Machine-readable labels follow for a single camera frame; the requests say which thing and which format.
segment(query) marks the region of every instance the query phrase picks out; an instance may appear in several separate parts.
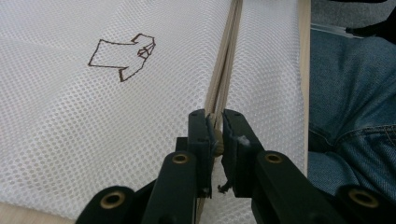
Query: person's leg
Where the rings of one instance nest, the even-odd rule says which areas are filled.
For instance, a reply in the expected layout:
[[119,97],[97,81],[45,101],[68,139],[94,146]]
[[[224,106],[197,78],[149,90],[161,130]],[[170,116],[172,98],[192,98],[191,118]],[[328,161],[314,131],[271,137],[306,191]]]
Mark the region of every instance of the person's leg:
[[311,39],[308,178],[330,194],[360,184],[396,202],[396,46]]

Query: clamp jaw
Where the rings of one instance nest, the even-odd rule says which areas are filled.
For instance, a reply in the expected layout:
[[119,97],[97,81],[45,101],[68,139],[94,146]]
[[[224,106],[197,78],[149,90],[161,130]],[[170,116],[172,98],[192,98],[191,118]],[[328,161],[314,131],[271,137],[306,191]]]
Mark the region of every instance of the clamp jaw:
[[[390,223],[396,211],[383,196],[343,186],[330,203],[282,153],[265,151],[238,112],[223,112],[221,163],[235,197],[251,198],[258,223]],[[189,114],[188,137],[177,139],[156,180],[134,192],[110,187],[97,193],[77,224],[195,223],[197,200],[211,197],[218,140],[203,109]]]

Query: brass grommet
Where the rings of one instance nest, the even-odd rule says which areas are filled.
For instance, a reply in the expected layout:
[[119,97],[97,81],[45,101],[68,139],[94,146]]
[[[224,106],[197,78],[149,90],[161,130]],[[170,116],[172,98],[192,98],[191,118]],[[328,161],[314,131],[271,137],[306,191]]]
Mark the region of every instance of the brass grommet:
[[351,189],[347,194],[353,202],[369,208],[377,208],[378,200],[369,192],[363,189]]
[[116,190],[105,195],[100,201],[100,205],[105,209],[112,209],[120,206],[124,201],[125,194],[122,191]]
[[271,163],[281,163],[283,161],[282,158],[275,153],[265,155],[265,159]]
[[172,158],[172,162],[177,164],[183,164],[189,161],[189,157],[185,154],[177,154]]

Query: black object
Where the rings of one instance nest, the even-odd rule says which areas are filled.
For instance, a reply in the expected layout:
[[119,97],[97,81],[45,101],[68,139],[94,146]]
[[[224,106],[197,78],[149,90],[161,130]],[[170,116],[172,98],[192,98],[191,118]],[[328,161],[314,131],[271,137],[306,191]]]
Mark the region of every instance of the black object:
[[360,37],[379,36],[396,44],[396,8],[385,21],[361,28],[346,28],[346,32]]
[[[227,183],[236,197],[252,199],[258,223],[395,223],[396,207],[381,195],[358,186],[339,189],[333,204],[317,191],[291,160],[265,151],[245,117],[223,113]],[[96,194],[77,224],[195,223],[198,198],[210,196],[215,138],[204,110],[189,116],[189,136],[177,139],[158,179],[134,192],[111,187]]]
[[332,2],[383,3],[387,0],[331,0]]

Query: gray surface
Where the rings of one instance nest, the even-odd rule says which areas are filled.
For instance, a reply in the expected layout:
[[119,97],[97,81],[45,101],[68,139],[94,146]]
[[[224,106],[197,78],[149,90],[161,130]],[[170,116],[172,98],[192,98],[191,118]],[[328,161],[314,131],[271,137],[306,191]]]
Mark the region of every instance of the gray surface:
[[312,22],[342,27],[362,27],[387,19],[396,0],[385,3],[341,3],[312,0]]

